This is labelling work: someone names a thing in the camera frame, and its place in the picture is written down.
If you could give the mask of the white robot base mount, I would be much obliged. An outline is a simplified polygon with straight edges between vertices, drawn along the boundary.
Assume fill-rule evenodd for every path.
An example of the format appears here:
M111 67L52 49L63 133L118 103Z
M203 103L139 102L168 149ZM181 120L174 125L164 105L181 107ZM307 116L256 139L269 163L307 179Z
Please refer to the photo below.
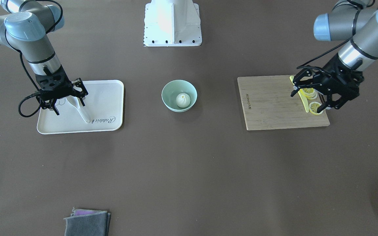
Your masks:
M145 47L202 44L199 5L192 0L152 0L145 5Z

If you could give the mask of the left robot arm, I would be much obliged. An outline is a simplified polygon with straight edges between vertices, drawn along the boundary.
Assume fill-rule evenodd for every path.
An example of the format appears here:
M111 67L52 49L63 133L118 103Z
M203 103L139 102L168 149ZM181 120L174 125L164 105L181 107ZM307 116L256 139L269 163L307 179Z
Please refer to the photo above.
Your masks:
M308 62L299 66L291 96L313 88L326 96L317 112L340 109L359 96L363 71L378 60L378 9L371 9L369 0L340 0L331 12L315 19L313 33L319 41L341 40L340 51L324 67Z

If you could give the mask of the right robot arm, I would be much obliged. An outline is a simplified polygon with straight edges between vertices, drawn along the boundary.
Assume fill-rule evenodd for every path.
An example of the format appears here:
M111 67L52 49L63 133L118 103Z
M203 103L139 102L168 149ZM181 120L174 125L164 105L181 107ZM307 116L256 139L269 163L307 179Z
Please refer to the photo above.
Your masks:
M57 3L42 5L37 0L0 0L8 14L0 15L0 45L17 51L20 61L26 60L35 74L36 91L24 98L36 98L39 109L51 109L65 97L76 97L82 106L88 92L83 81L70 81L48 39L49 32L64 25L63 9Z

